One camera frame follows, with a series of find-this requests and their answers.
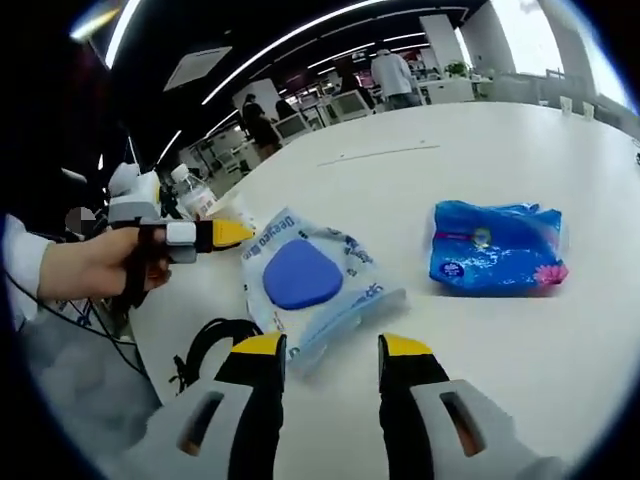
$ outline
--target human hand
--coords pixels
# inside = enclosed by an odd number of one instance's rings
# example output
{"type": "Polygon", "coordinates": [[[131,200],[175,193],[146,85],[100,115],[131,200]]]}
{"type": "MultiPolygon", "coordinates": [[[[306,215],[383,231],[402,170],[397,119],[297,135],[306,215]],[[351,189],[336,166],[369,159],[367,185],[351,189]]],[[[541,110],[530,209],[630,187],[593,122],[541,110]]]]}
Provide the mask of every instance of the human hand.
{"type": "MultiPolygon", "coordinates": [[[[138,245],[138,230],[121,228],[86,242],[49,245],[40,267],[38,298],[76,300],[121,294],[127,280],[125,260],[138,245]]],[[[164,239],[164,230],[154,232],[154,241],[164,239]]],[[[144,290],[167,283],[168,267],[167,259],[147,265],[144,290]]]]}

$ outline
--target plastic bottle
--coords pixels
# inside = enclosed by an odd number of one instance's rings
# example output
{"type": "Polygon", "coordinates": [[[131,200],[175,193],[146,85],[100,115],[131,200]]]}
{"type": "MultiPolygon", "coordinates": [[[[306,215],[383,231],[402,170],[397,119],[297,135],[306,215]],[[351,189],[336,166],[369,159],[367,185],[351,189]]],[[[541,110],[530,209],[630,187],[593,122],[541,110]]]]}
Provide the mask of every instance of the plastic bottle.
{"type": "Polygon", "coordinates": [[[184,163],[171,172],[171,178],[176,182],[178,202],[191,215],[191,219],[210,218],[215,211],[216,197],[207,184],[192,175],[184,163]]]}

